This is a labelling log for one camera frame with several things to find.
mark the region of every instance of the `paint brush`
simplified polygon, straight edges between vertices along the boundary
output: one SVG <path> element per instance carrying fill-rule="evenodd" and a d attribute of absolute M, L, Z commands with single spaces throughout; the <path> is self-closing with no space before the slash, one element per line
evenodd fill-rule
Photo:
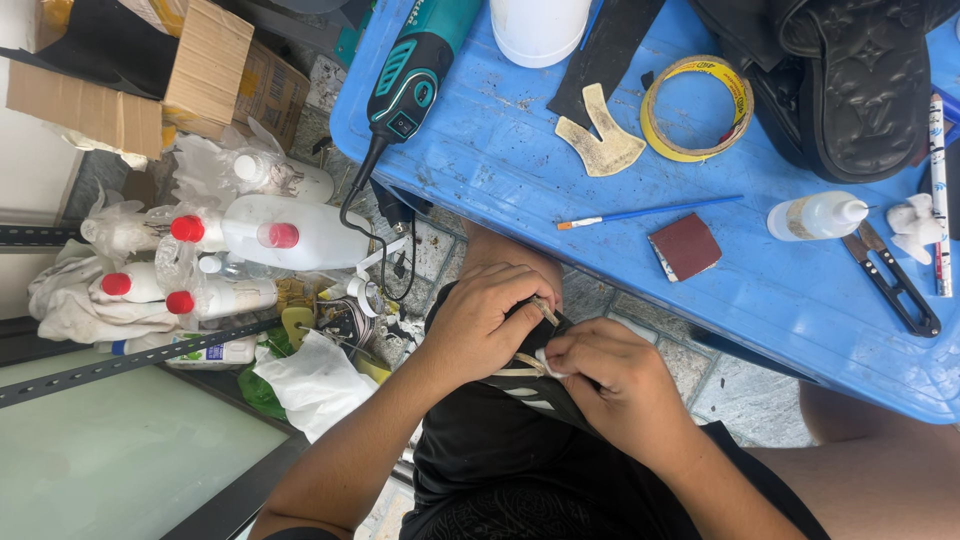
<path fill-rule="evenodd" d="M 682 209 L 692 209 L 695 207 L 703 207 L 706 205 L 716 205 L 719 203 L 730 203 L 732 201 L 739 201 L 743 199 L 743 195 L 734 195 L 732 197 L 724 197 L 722 199 L 710 199 L 708 201 L 697 201 L 696 203 L 684 203 L 682 205 L 670 205 L 667 207 L 656 207 L 652 209 L 643 209 L 643 210 L 633 210 L 629 212 L 620 212 L 612 213 L 610 215 L 602 215 L 597 217 L 586 217 L 584 219 L 577 219 L 574 221 L 565 221 L 563 223 L 557 224 L 558 231 L 566 231 L 567 229 L 576 229 L 577 227 L 584 227 L 586 225 L 593 225 L 594 223 L 601 223 L 604 221 L 615 221 L 617 219 L 628 219 L 631 217 L 637 217 L 639 215 L 646 215 L 648 213 L 658 213 L 666 212 L 670 210 L 682 210 Z"/>

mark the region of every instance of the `leg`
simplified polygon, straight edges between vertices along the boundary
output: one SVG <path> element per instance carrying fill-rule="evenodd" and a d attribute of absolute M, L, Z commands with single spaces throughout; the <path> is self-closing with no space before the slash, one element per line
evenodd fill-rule
<path fill-rule="evenodd" d="M 468 243 L 467 254 L 464 256 L 464 264 L 460 268 L 458 279 L 472 276 L 482 268 L 499 262 L 509 262 L 514 265 L 526 264 L 540 272 L 553 285 L 553 289 L 560 294 L 557 311 L 564 311 L 564 270 L 556 260 L 466 218 L 460 218 L 460 221 L 464 225 L 464 230 L 467 231 Z"/>
<path fill-rule="evenodd" d="M 947 540 L 960 530 L 960 432 L 801 382 L 821 444 L 747 449 L 804 501 L 833 540 Z"/>

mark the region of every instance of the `white wall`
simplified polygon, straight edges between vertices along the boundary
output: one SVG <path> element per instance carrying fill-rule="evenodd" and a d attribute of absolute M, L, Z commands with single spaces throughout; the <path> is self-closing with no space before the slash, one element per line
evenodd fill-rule
<path fill-rule="evenodd" d="M 33 50 L 36 0 L 0 0 L 0 46 Z M 10 61 L 0 58 L 0 104 Z M 0 108 L 0 223 L 53 225 L 82 152 L 22 112 Z M 27 314 L 27 283 L 53 255 L 0 255 L 0 319 Z"/>

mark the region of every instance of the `yellow tape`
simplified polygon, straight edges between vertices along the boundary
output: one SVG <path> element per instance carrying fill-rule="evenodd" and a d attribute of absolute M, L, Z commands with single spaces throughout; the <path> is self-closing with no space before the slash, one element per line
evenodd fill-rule
<path fill-rule="evenodd" d="M 733 98 L 735 114 L 733 115 L 733 125 L 730 130 L 720 138 L 720 144 L 713 148 L 703 148 L 699 150 L 689 150 L 677 146 L 670 141 L 657 126 L 657 118 L 654 116 L 654 105 L 657 103 L 657 91 L 660 85 L 670 77 L 678 73 L 696 71 L 708 73 L 716 77 Z M 673 161 L 694 162 L 712 158 L 717 154 L 730 148 L 750 125 L 750 119 L 754 117 L 754 93 L 750 90 L 750 83 L 747 83 L 733 71 L 732 66 L 727 61 L 710 55 L 697 55 L 686 57 L 675 61 L 664 69 L 654 81 L 647 93 L 643 95 L 643 104 L 640 106 L 640 129 L 643 130 L 643 136 L 647 143 L 657 151 L 658 154 Z"/>

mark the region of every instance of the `black shorts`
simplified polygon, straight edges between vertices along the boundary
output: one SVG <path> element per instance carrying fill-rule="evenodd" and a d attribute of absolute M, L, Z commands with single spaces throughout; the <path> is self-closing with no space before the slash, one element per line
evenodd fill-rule
<path fill-rule="evenodd" d="M 454 284 L 441 289 L 427 316 L 427 331 Z M 722 423 L 702 429 L 807 538 L 828 540 L 800 498 L 739 448 Z M 626 519 L 646 514 L 642 521 L 653 524 L 664 538 L 700 537 L 680 502 L 650 469 L 610 443 L 482 382 L 461 386 L 427 412 L 414 461 L 415 514 L 468 490 L 504 479 L 529 479 L 581 495 Z"/>

